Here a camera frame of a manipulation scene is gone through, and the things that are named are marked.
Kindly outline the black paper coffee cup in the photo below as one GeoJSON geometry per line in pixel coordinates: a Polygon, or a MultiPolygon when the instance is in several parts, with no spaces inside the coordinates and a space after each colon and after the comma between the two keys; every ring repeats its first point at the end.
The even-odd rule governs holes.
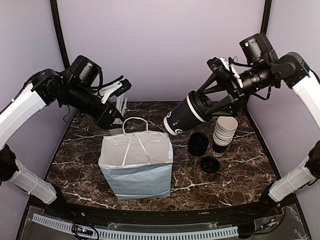
{"type": "Polygon", "coordinates": [[[205,120],[193,107],[189,96],[180,102],[163,119],[166,130],[173,136],[186,132],[204,122],[205,120]]]}

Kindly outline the light blue paper bag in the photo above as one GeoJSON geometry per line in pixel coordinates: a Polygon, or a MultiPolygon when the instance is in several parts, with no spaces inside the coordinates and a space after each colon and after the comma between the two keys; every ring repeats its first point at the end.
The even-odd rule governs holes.
{"type": "Polygon", "coordinates": [[[98,165],[118,200],[169,197],[174,151],[165,132],[104,136],[98,165]]]}

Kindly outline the black plastic cup lid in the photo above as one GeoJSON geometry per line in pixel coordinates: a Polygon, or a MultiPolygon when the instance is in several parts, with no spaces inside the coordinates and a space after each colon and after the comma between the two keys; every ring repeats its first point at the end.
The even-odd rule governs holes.
{"type": "Polygon", "coordinates": [[[213,118],[211,113],[206,113],[214,105],[208,96],[192,90],[188,93],[186,100],[191,112],[199,121],[204,123],[213,118]]]}

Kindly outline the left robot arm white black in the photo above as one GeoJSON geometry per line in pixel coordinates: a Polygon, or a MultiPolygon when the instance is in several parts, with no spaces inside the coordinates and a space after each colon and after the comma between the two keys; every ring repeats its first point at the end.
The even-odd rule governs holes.
{"type": "Polygon", "coordinates": [[[124,121],[119,109],[111,102],[132,87],[128,79],[120,76],[104,83],[102,68],[83,55],[64,71],[45,69],[32,75],[19,93],[0,112],[0,181],[9,182],[51,205],[60,218],[67,218],[70,206],[59,188],[27,169],[10,149],[8,140],[35,114],[57,102],[90,115],[94,123],[104,130],[119,127],[114,121],[124,121]]]}

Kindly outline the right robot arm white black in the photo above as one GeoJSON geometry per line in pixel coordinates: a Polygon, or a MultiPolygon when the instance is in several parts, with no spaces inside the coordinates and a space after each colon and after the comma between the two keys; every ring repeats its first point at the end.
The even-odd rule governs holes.
{"type": "Polygon", "coordinates": [[[306,61],[296,52],[278,57],[264,33],[254,34],[239,43],[248,69],[237,73],[237,65],[228,60],[213,58],[207,61],[212,74],[194,93],[196,109],[205,120],[213,116],[236,116],[238,110],[247,106],[249,96],[268,88],[287,86],[285,99],[269,113],[283,116],[301,110],[308,114],[307,122],[320,125],[320,80],[306,61]]]}

